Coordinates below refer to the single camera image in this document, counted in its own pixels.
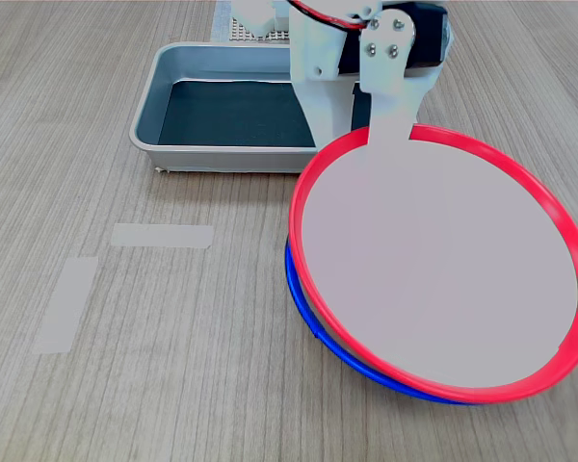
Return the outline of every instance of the wooden table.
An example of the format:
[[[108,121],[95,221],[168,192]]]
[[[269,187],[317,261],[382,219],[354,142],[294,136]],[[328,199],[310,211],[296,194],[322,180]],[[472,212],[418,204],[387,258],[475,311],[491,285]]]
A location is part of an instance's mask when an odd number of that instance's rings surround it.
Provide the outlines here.
[[[286,288],[292,175],[157,173],[128,139],[155,51],[214,2],[0,2],[0,461],[578,462],[578,369],[457,408],[374,384]],[[420,120],[507,152],[578,223],[578,3],[454,2]],[[110,246],[210,224],[207,250]],[[65,259],[96,256],[68,354],[31,347]]]

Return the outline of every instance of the tape strip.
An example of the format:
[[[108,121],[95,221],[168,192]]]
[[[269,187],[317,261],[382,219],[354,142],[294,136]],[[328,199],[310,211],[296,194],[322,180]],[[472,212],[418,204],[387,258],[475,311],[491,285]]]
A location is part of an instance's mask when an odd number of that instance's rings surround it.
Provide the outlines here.
[[[92,288],[98,258],[69,258],[49,300],[34,354],[68,353]]]
[[[112,245],[120,247],[207,248],[212,244],[212,226],[181,224],[114,225]]]

